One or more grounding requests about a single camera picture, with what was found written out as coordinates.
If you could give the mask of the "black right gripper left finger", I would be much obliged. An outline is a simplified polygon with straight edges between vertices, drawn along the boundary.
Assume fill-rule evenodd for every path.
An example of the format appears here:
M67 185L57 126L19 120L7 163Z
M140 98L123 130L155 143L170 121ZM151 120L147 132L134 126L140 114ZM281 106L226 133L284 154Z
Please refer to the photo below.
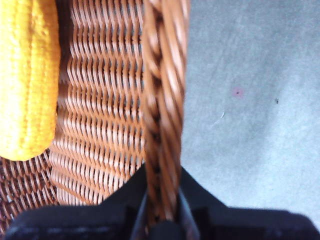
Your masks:
M18 215L6 240L128 240L147 189L145 167L98 205L46 206Z

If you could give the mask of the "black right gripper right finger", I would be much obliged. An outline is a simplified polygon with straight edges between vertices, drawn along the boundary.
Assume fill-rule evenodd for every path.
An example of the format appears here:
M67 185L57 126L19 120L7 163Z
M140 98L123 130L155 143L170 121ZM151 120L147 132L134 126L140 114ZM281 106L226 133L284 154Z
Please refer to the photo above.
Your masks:
M320 232L306 216L287 210L226 206L185 169L180 187L202 240L318 240Z

